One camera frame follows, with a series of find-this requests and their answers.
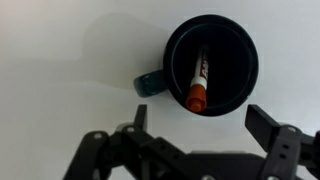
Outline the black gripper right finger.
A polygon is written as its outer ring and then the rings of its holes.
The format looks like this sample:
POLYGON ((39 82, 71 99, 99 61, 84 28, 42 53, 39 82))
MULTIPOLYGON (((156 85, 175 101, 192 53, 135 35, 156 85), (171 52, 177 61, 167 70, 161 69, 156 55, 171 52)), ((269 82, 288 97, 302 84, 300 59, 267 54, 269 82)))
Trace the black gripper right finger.
POLYGON ((297 168, 304 166, 320 179, 320 137, 304 134, 299 128, 280 124, 258 105, 247 107, 245 127, 267 153, 260 180, 302 180, 297 168))

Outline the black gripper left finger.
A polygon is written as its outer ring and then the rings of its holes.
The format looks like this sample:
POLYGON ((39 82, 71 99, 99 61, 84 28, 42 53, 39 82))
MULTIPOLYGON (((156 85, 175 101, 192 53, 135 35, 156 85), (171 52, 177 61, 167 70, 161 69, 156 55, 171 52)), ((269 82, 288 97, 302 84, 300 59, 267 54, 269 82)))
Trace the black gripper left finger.
POLYGON ((87 133, 63 180, 108 180, 115 167, 124 166, 136 180, 183 180, 183 155, 162 138, 146 132, 147 106, 137 107, 132 123, 118 126, 112 135, 104 131, 87 133))

